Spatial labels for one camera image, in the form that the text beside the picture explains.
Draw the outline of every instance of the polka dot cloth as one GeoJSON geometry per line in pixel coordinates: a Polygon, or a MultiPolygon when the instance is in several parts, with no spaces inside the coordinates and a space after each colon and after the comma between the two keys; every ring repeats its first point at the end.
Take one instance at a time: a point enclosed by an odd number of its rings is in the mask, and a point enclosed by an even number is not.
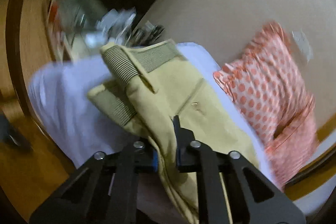
{"type": "Polygon", "coordinates": [[[265,25],[240,60],[214,72],[265,145],[278,186],[305,165],[318,142],[315,101],[292,59],[289,40],[276,22],[265,25]],[[276,129],[283,128],[277,138],[276,129]]]}

